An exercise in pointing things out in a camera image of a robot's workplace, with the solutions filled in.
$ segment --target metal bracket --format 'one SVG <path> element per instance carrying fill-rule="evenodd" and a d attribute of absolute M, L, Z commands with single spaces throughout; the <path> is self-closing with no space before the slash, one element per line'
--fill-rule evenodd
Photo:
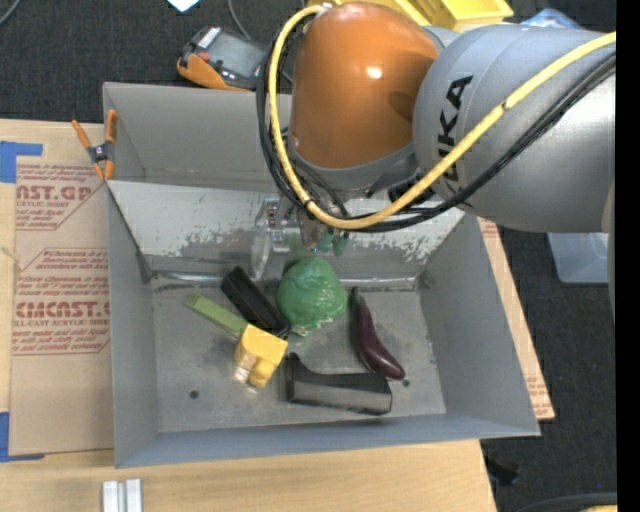
<path fill-rule="evenodd" d="M 251 274 L 255 279 L 282 276 L 290 252 L 285 230 L 297 226 L 294 206 L 285 198 L 267 198 L 258 215 L 260 233 L 253 247 Z"/>
<path fill-rule="evenodd" d="M 102 482 L 102 512 L 142 512 L 142 480 Z"/>

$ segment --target orange clamp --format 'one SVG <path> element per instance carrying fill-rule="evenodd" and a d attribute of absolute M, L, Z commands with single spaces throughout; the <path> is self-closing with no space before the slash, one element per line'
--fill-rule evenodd
<path fill-rule="evenodd" d="M 75 119 L 71 121 L 82 147 L 89 153 L 93 162 L 93 170 L 102 181 L 113 179 L 115 175 L 116 166 L 111 159 L 111 152 L 117 138 L 117 121 L 117 112 L 114 109 L 109 110 L 105 126 L 105 142 L 99 146 L 92 146 L 80 123 Z"/>

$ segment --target blue tape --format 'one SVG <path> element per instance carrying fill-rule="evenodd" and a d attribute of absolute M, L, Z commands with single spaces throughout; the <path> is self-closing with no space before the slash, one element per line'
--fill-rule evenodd
<path fill-rule="evenodd" d="M 0 412 L 0 463 L 15 460 L 36 460 L 42 455 L 21 455 L 9 457 L 9 413 Z"/>
<path fill-rule="evenodd" d="M 0 141 L 0 183 L 16 182 L 16 159 L 42 155 L 42 144 Z"/>

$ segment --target yellow block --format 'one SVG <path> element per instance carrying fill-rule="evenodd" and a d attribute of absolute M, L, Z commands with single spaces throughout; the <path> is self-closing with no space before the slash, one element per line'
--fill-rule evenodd
<path fill-rule="evenodd" d="M 362 0 L 309 0 L 307 5 L 340 5 Z M 366 0 L 384 5 L 411 18 L 418 25 L 461 31 L 474 25 L 493 25 L 513 16 L 504 0 Z"/>
<path fill-rule="evenodd" d="M 262 388 L 282 361 L 287 342 L 248 324 L 236 345 L 233 359 L 249 372 L 249 384 Z"/>

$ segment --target purple eggplant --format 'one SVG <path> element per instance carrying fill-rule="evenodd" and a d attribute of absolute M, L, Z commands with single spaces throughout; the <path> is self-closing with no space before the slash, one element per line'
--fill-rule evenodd
<path fill-rule="evenodd" d="M 357 288 L 351 290 L 349 307 L 351 342 L 362 363 L 370 372 L 384 375 L 387 379 L 404 379 L 405 372 L 402 366 L 380 343 L 373 325 L 371 311 Z"/>

